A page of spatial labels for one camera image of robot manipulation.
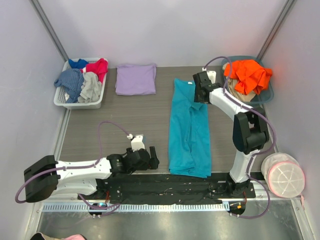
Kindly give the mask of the teal t shirt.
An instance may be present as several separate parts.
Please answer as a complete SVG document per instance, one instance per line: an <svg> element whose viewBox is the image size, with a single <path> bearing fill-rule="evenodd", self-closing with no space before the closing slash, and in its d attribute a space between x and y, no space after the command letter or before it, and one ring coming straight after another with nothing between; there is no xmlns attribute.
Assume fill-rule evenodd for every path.
<svg viewBox="0 0 320 240"><path fill-rule="evenodd" d="M208 106L194 102L195 83L176 78L168 135L168 169L173 175L211 176Z"/></svg>

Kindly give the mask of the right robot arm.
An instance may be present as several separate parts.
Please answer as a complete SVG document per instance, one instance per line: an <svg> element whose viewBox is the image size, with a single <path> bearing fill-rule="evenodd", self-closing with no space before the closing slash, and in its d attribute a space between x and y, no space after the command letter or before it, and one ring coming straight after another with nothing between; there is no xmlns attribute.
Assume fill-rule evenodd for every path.
<svg viewBox="0 0 320 240"><path fill-rule="evenodd" d="M236 198L250 188L253 162L270 139L265 111L236 99L219 83L212 83L205 71L194 74L193 80L194 101L214 105L233 120L232 141L236 155L225 190L230 197Z"/></svg>

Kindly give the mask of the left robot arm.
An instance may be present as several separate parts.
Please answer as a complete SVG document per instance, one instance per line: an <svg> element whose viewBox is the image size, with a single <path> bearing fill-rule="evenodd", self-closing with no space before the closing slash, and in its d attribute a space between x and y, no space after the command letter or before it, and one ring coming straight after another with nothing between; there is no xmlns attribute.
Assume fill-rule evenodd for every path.
<svg viewBox="0 0 320 240"><path fill-rule="evenodd" d="M57 161L47 155L24 171L25 202L37 203L54 195L93 196L100 200L107 192L102 182L135 171L156 170L160 161L151 146L126 153L110 154L99 160L82 162Z"/></svg>

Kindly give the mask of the orange t shirt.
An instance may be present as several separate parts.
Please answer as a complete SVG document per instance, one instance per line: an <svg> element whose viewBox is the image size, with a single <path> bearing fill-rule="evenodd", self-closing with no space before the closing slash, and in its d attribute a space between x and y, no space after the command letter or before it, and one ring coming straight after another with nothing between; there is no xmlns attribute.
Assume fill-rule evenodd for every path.
<svg viewBox="0 0 320 240"><path fill-rule="evenodd" d="M236 91L245 95L254 91L256 95L260 95L262 91L268 90L270 78L273 75L272 69L263 67L253 59L241 61L239 65L234 63L234 67L233 62L229 64L228 77L238 80L235 86Z"/></svg>

